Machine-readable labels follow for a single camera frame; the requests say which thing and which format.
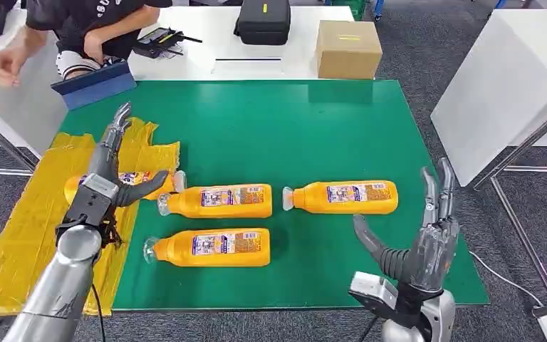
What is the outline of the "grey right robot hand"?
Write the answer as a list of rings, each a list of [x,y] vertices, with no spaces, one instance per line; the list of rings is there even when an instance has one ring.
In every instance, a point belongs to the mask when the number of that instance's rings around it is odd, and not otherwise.
[[[455,174],[449,160],[439,160],[443,171],[438,186],[426,167],[421,169],[425,184],[422,225],[409,249],[388,247],[374,234],[364,216],[353,216],[355,235],[377,262],[381,272],[418,291],[437,293],[455,255],[460,226],[454,218]]]

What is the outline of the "person's right hand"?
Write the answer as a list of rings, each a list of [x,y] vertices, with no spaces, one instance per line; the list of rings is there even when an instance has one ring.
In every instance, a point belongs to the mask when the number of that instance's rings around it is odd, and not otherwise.
[[[20,84],[20,70],[27,58],[27,50],[21,46],[0,50],[0,86],[14,87]]]

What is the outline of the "person's left hand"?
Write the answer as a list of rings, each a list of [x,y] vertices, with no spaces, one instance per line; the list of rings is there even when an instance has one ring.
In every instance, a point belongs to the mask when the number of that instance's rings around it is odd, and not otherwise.
[[[93,59],[99,65],[103,64],[103,39],[99,29],[87,32],[83,42],[83,51],[87,57]]]

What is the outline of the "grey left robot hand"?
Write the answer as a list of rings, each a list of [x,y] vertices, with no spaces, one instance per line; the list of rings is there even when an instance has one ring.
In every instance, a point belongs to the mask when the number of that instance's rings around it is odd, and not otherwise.
[[[163,186],[168,171],[159,171],[151,180],[128,185],[118,176],[119,151],[125,131],[132,125],[129,120],[132,106],[129,102],[115,112],[113,121],[97,144],[90,158],[87,180],[83,186],[111,200],[114,207],[126,207],[155,192]]]

